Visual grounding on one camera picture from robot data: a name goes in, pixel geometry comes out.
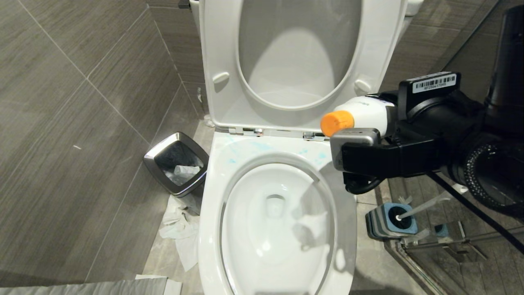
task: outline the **toilet brush holder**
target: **toilet brush holder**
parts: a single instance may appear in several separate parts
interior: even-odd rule
[[[398,215],[404,214],[413,210],[410,205],[397,203],[384,203],[381,205],[380,214],[384,219],[384,225],[389,231],[394,233],[414,235],[418,232],[417,221],[413,216],[405,217],[401,220],[397,219]]]

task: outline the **white toilet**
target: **white toilet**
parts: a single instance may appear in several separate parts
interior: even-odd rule
[[[349,293],[356,199],[320,119],[378,91],[421,2],[200,0],[217,126],[198,246],[206,295]]]

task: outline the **toilet seat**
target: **toilet seat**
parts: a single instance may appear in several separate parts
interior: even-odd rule
[[[349,293],[356,199],[334,169],[320,118],[378,91],[407,2],[200,0],[206,90],[217,126],[199,229],[206,295]],[[324,19],[307,14],[314,9]],[[321,210],[311,211],[313,203]]]

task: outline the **toilet brush handle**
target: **toilet brush handle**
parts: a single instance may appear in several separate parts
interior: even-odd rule
[[[465,192],[467,192],[467,188],[465,186],[461,185],[461,184],[454,184],[453,185],[453,189],[456,190],[457,192],[459,192],[460,194],[464,194]],[[442,194],[434,197],[433,199],[425,202],[424,204],[422,204],[420,206],[417,206],[417,207],[413,208],[412,210],[407,211],[404,214],[399,215],[397,217],[397,219],[401,220],[403,218],[409,217],[409,216],[411,216],[413,214],[416,214],[418,212],[427,210],[427,209],[433,207],[434,205],[436,205],[437,203],[439,203],[441,201],[450,200],[451,198],[452,198],[452,195],[450,193],[443,192]]]

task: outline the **toilet lid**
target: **toilet lid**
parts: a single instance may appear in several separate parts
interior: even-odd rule
[[[265,164],[243,175],[222,220],[222,257],[233,292],[316,294],[334,247],[329,198],[318,178],[291,165]]]
[[[320,118],[378,91],[404,1],[200,1],[216,125],[320,132]]]

